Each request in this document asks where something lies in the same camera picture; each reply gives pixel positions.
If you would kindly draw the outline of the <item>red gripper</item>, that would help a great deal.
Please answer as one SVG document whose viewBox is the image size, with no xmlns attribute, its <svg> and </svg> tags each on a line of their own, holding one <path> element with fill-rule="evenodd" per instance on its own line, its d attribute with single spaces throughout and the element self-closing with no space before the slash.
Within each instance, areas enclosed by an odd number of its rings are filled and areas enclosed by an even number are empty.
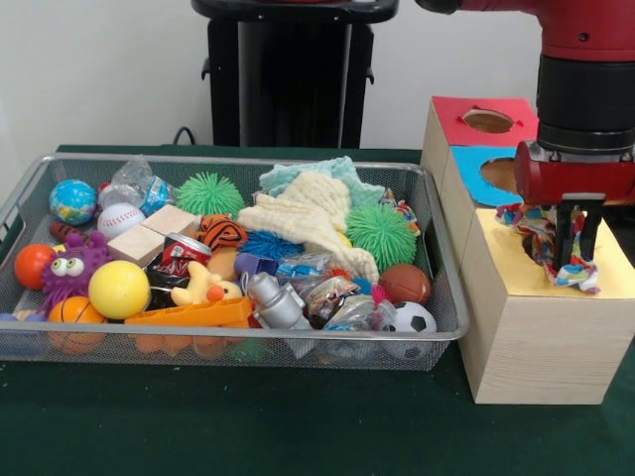
<svg viewBox="0 0 635 476">
<path fill-rule="evenodd" d="M 616 155 L 581 155 L 550 151 L 536 141 L 518 145 L 514 159 L 516 188 L 533 205 L 557 206 L 553 267 L 571 262 L 574 199 L 586 212 L 580 232 L 581 257 L 593 260 L 603 204 L 634 202 L 634 152 Z"/>
</svg>

